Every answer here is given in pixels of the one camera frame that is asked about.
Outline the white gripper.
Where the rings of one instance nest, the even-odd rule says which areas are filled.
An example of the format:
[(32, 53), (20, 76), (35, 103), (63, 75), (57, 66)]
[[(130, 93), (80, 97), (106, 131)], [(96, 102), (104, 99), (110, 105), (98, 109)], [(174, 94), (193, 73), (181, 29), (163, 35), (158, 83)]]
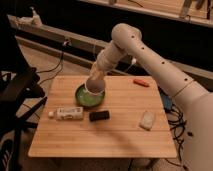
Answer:
[(110, 41), (98, 54), (96, 63), (91, 67), (89, 78), (91, 80), (103, 80), (105, 72), (113, 70), (126, 55), (127, 53), (124, 50)]

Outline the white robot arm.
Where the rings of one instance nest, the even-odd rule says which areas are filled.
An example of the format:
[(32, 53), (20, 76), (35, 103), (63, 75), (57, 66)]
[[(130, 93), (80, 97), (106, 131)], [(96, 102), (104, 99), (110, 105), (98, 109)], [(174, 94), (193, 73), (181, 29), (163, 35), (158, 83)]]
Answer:
[(111, 41), (98, 54), (90, 78), (102, 79), (126, 55), (137, 59), (186, 116), (181, 170), (213, 170), (213, 92), (146, 46), (141, 31), (125, 23), (113, 27)]

